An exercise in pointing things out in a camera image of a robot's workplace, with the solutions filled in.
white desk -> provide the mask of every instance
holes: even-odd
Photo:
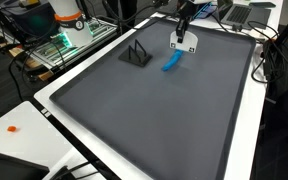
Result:
[[[250,1],[235,1],[235,3],[249,3]],[[268,25],[277,29],[279,17],[283,5],[283,0],[272,0],[276,8],[272,9]],[[194,25],[208,28],[219,28],[219,25],[211,17],[205,20],[196,20]],[[145,173],[137,169],[133,164],[124,159],[121,155],[111,149],[103,141],[97,138],[93,133],[88,131],[82,125],[77,123],[73,118],[59,109],[49,100],[52,93],[61,86],[74,78],[85,68],[90,66],[113,47],[132,34],[134,30],[124,34],[87,60],[70,70],[62,77],[35,94],[37,99],[49,112],[51,112],[64,126],[66,126],[76,137],[78,137],[98,158],[100,158],[108,167],[110,167],[122,179],[150,179]],[[225,173],[226,180],[246,180],[250,177],[254,151],[256,147],[257,134],[261,119],[262,107],[265,97],[265,86],[255,83],[251,77],[251,70],[259,61],[259,54],[253,56],[252,65],[248,71],[242,102],[238,114],[236,128],[234,131],[229,160]]]
[[[9,126],[17,127],[8,132]],[[87,160],[29,102],[24,102],[0,118],[0,153],[49,168],[50,179],[64,165],[73,168]],[[96,169],[87,165],[72,174],[80,177]],[[95,174],[86,180],[104,180]]]

